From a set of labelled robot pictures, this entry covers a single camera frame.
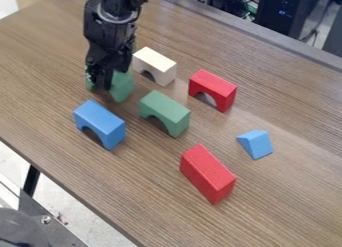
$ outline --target green block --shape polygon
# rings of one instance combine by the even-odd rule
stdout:
[[[109,93],[116,102],[124,101],[132,93],[133,88],[134,81],[131,72],[114,72]]]
[[[190,110],[158,91],[151,91],[139,101],[139,115],[145,119],[149,116],[157,117],[174,138],[188,128],[190,123]]]
[[[95,84],[88,77],[86,77],[86,89],[88,91],[92,91],[94,88]]]

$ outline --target blue block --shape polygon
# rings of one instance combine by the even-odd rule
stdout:
[[[94,131],[107,150],[112,150],[126,137],[126,123],[94,100],[87,100],[74,110],[76,126]]]
[[[273,153],[272,142],[267,131],[250,131],[236,139],[254,160]]]

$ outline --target equipment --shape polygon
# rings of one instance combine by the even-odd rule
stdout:
[[[246,14],[245,0],[207,0],[208,5],[226,11],[238,17]]]
[[[85,4],[84,36],[90,45],[86,57],[88,89],[105,89],[115,99],[113,77],[116,73],[129,73],[135,22],[145,2],[147,0],[88,0]]]
[[[313,11],[320,0],[260,0],[255,23],[281,34],[301,39],[306,36],[306,24],[317,25],[325,14],[326,6]]]

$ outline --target triangular prism block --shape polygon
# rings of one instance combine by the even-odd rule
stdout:
[[[273,153],[272,142],[267,131],[253,130],[236,139],[254,160]]]

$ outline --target metal frame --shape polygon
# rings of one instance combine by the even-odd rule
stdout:
[[[342,57],[342,6],[334,20],[329,35],[324,43],[323,50]]]

